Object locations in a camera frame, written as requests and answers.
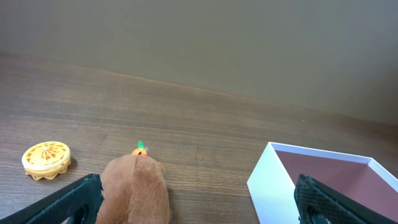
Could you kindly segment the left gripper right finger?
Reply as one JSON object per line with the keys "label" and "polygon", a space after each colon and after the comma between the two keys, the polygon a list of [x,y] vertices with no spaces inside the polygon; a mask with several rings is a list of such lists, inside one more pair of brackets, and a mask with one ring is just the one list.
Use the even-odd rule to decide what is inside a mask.
{"label": "left gripper right finger", "polygon": [[397,224],[306,174],[298,177],[294,199],[300,224]]}

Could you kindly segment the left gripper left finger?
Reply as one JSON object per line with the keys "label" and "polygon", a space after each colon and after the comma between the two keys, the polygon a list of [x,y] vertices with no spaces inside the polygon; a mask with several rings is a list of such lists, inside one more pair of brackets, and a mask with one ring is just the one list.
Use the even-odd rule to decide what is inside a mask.
{"label": "left gripper left finger", "polygon": [[5,224],[94,224],[104,200],[99,174],[88,174],[36,203],[1,219]]}

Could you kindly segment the brown plush toy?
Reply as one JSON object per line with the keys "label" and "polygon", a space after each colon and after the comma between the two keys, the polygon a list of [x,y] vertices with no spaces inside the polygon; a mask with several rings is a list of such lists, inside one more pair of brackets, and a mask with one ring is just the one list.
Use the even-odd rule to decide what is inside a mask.
{"label": "brown plush toy", "polygon": [[171,208],[164,174],[142,141],[131,154],[110,161],[101,174],[104,200],[96,223],[168,223]]}

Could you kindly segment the yellow plastic wheel disc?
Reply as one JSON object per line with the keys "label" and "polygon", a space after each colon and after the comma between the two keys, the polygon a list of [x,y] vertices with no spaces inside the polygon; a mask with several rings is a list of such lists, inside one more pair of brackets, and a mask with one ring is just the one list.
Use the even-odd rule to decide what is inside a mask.
{"label": "yellow plastic wheel disc", "polygon": [[52,180],[64,174],[71,164],[70,148],[58,141],[47,141],[30,147],[22,156],[25,174],[35,181]]}

